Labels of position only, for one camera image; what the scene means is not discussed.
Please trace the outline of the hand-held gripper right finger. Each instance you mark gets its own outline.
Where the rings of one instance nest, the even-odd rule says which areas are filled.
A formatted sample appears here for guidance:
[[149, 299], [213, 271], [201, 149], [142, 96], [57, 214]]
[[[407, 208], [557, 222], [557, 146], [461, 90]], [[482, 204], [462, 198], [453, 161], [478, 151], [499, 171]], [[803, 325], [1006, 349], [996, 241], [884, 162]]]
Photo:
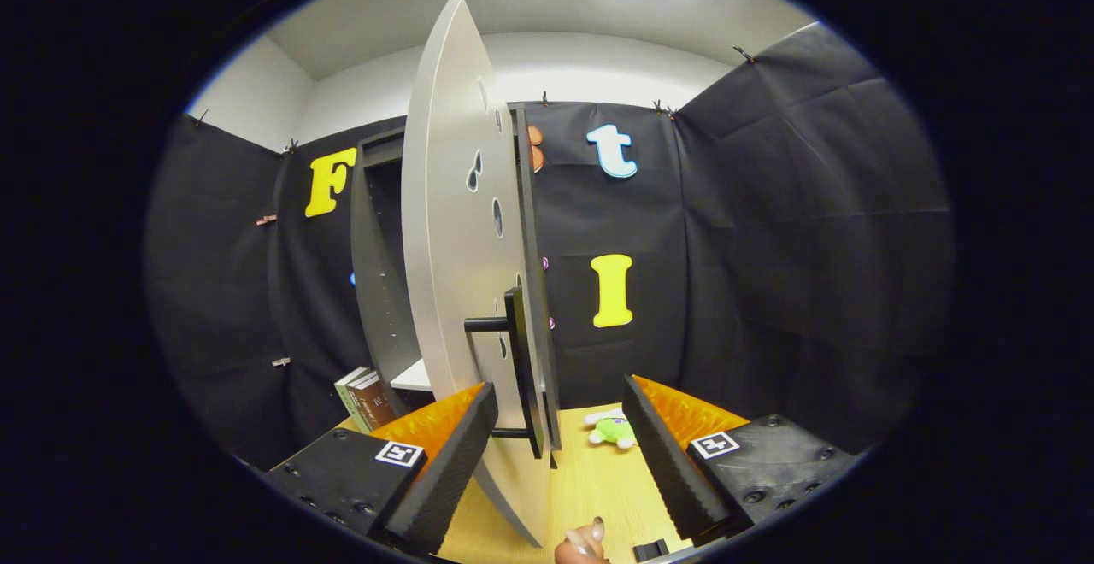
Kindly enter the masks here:
[[637, 374], [624, 378], [622, 411], [676, 532], [695, 547], [773, 524], [859, 462], [785, 416], [743, 419]]

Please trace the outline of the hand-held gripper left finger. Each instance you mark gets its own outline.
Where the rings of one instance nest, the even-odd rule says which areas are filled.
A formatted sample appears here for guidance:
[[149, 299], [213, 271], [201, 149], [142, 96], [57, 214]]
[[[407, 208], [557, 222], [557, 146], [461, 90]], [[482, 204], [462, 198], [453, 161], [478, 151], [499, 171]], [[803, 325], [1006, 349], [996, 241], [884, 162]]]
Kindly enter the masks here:
[[494, 385], [476, 384], [372, 434], [331, 428], [263, 478], [348, 532], [433, 555], [496, 423]]

